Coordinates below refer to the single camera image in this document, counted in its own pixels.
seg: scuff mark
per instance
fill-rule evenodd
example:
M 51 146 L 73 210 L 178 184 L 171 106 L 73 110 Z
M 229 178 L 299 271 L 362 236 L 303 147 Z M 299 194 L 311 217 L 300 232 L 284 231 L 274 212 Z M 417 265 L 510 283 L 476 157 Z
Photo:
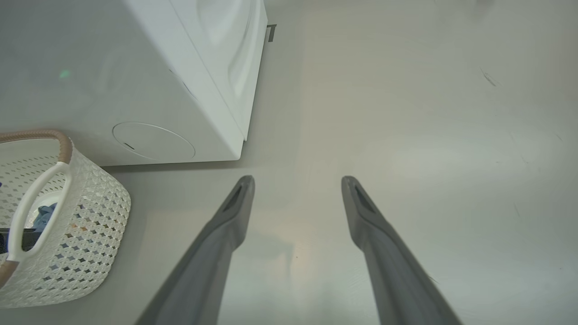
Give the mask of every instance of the scuff mark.
M 520 148 L 518 148 L 518 143 L 516 142 L 516 139 L 514 139 L 514 135 L 511 132 L 508 132 L 508 133 L 510 134 L 510 138 L 512 139 L 512 142 L 514 143 L 516 150 L 518 150 L 518 154 L 520 155 L 520 158 L 522 158 L 522 161 L 524 162 L 524 164 L 528 165 L 529 162 L 526 160 L 526 158 L 524 158 L 524 155 L 522 155 L 522 153 L 520 152 Z
M 482 68 L 480 68 L 480 71 L 482 72 L 482 74 L 484 75 L 484 78 L 486 80 L 488 80 L 488 82 L 494 86 L 497 87 L 498 86 L 498 82 L 496 80 L 494 80 L 494 78 L 492 78 L 492 76 L 490 76 L 486 71 L 484 71 Z
M 518 206 L 514 203 L 514 209 L 516 209 L 516 213 L 518 214 L 518 217 L 522 218 L 522 216 L 520 215 L 520 211 L 518 211 Z

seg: washing machine side panel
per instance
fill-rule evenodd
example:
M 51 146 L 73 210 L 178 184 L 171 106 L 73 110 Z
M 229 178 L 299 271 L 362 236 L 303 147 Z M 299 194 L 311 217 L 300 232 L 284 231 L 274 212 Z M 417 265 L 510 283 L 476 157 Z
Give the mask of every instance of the washing machine side panel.
M 58 128 L 99 165 L 240 156 L 242 134 L 229 114 L 218 114 L 219 106 L 227 113 L 218 92 L 193 90 L 210 80 L 206 71 L 185 84 L 122 2 L 5 1 L 0 19 L 0 131 Z M 150 141 L 142 149 L 154 158 L 139 155 L 113 136 L 126 122 L 168 130 L 194 150 L 171 152 L 170 141 L 159 141 L 162 154 L 150 154 Z M 174 147 L 182 150 L 182 141 Z
M 245 136 L 265 41 L 262 0 L 169 0 Z

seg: tan basket handle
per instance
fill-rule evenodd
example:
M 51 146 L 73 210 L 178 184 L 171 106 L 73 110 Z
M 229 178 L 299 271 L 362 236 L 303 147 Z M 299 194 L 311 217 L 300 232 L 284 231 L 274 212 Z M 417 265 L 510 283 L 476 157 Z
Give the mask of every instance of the tan basket handle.
M 57 130 L 31 130 L 20 132 L 0 133 L 0 143 L 13 142 L 19 140 L 29 139 L 56 139 L 60 143 L 60 154 L 58 161 L 70 164 L 72 158 L 72 141 L 62 132 Z M 6 282 L 10 279 L 19 262 L 4 261 L 0 265 L 0 289 L 4 287 Z
M 72 158 L 72 141 L 57 130 L 31 130 L 20 132 L 0 133 L 0 143 L 28 139 L 56 139 L 60 142 L 58 161 L 70 164 Z

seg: basket handle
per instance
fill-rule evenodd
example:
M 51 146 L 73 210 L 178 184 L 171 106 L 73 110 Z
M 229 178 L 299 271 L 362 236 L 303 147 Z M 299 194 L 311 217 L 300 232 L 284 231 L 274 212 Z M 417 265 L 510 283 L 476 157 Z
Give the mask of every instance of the basket handle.
M 58 161 L 70 164 L 72 158 L 72 141 L 58 130 L 30 130 L 0 133 L 0 143 L 28 139 L 56 139 L 60 143 Z
M 28 257 L 33 256 L 38 251 L 41 250 L 44 242 L 48 238 L 48 234 L 52 229 L 54 222 L 60 211 L 62 210 L 62 204 L 57 204 L 46 228 L 42 232 L 42 235 L 34 244 L 34 247 L 25 252 L 22 250 L 22 236 L 24 232 L 24 223 L 26 222 L 27 214 L 32 207 L 32 204 L 36 200 L 42 188 L 46 183 L 57 173 L 63 173 L 66 176 L 66 181 L 62 189 L 62 193 L 58 202 L 63 202 L 64 198 L 68 195 L 70 187 L 72 184 L 72 175 L 70 172 L 69 163 L 72 158 L 72 141 L 62 132 L 56 130 L 35 130 L 35 131 L 23 131 L 23 132 L 11 132 L 11 133 L 0 133 L 0 143 L 12 142 L 27 139 L 56 139 L 60 143 L 60 154 L 58 156 L 58 162 L 56 165 L 50 167 L 44 173 L 42 173 L 31 185 L 30 188 L 24 193 L 14 217 L 12 218 L 12 223 L 10 225 L 10 237 L 8 238 L 8 257 L 6 261 L 0 265 L 0 289 L 8 282 L 19 263 Z

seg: blue cloth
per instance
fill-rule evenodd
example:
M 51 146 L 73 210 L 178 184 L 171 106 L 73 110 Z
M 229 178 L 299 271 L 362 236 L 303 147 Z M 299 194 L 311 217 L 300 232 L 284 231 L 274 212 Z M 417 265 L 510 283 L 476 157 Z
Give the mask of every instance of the blue cloth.
M 38 216 L 34 220 L 34 225 L 32 226 L 33 228 L 36 228 L 34 232 L 42 232 L 44 228 L 46 228 L 46 225 L 48 224 L 50 217 L 52 217 L 52 213 L 54 212 L 55 208 L 56 203 L 52 204 L 51 206 L 43 205 L 38 208 Z

